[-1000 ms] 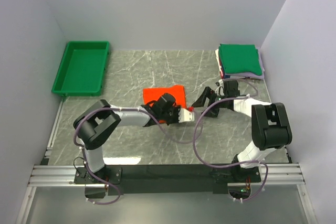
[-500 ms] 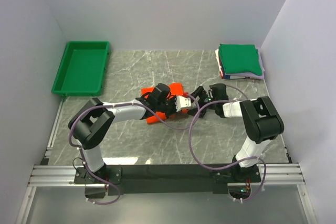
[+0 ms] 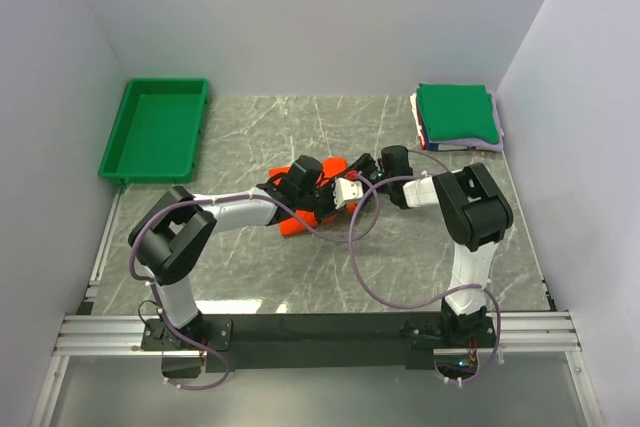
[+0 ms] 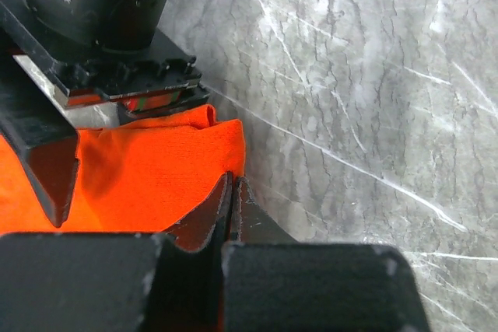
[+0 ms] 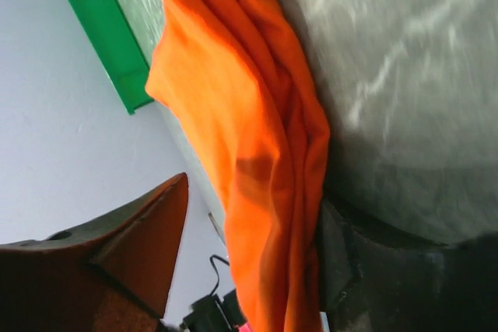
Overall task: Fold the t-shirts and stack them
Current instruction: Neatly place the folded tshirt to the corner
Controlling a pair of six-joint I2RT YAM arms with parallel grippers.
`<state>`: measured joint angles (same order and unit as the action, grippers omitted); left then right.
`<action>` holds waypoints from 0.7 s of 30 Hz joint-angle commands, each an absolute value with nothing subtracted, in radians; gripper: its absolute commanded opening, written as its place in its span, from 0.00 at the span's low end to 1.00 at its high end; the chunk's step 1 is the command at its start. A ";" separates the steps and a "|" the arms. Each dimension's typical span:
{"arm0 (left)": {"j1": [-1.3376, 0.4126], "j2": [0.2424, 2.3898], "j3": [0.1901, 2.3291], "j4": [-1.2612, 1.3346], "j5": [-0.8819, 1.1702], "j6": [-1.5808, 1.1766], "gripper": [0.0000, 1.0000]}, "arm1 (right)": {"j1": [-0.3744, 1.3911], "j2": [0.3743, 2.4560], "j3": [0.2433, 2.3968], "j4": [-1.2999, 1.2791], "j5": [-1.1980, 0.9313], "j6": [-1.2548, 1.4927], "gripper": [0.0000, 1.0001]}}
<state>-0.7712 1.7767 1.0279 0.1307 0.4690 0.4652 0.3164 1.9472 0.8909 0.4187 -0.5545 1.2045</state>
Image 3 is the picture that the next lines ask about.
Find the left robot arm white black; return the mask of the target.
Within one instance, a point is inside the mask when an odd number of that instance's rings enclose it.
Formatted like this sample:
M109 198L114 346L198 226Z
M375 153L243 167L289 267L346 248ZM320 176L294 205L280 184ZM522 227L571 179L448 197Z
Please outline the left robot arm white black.
M149 283L166 339L179 349L213 343L189 279L213 235L276 226L290 237L332 221L340 209L336 181L348 171L343 158L301 156L242 192L198 196L182 186L169 189L128 237L129 272Z

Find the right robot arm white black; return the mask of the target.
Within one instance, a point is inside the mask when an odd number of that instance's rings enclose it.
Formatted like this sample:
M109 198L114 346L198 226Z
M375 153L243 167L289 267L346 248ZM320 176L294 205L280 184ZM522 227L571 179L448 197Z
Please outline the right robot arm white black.
M513 211L501 189L482 163L437 175L417 176L409 163L412 151L386 147L375 161L364 154L336 180L349 180L358 196L349 225L350 262L357 281L378 303L396 310L417 310L435 303L435 319L410 329L410 336L429 347L467 347L497 343L501 313L488 284L494 254L513 225ZM384 192L401 209L436 205L454 243L451 278L447 290L429 300L403 305L380 297L364 280L355 258L357 216L371 196Z

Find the orange t shirt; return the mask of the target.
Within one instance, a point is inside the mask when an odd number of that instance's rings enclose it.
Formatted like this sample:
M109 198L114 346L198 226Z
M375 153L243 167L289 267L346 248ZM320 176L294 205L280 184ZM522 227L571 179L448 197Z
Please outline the orange t shirt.
M313 157L302 155L298 157L289 167L277 167L269 170L267 190L276 194L276 198L292 209L296 216L291 217L284 213L278 221L282 236L293 236L301 234L305 227L316 228L324 223L332 222L336 215L346 210L353 212L356 203L347 205L333 215L314 215L311 212L299 209L301 197L316 186L328 181L335 181L336 178L345 178L344 173L348 167L348 162L343 157L328 157L324 161L319 161Z

